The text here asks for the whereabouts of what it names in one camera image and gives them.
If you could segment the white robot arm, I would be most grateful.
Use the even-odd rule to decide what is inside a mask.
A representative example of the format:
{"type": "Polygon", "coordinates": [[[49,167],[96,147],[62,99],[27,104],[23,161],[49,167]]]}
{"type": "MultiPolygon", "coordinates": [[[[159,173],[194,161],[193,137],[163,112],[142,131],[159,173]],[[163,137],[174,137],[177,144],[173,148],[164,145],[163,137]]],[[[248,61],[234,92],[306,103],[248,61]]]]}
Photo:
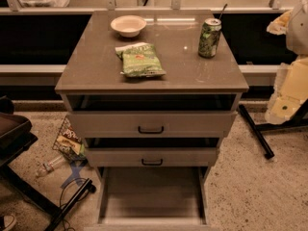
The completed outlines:
{"type": "Polygon", "coordinates": [[[268,123],[282,124],[291,120],[308,100],[308,0],[300,0],[274,19],[267,31],[285,35],[287,48],[297,54],[290,64],[279,66],[265,114],[268,123]]]}

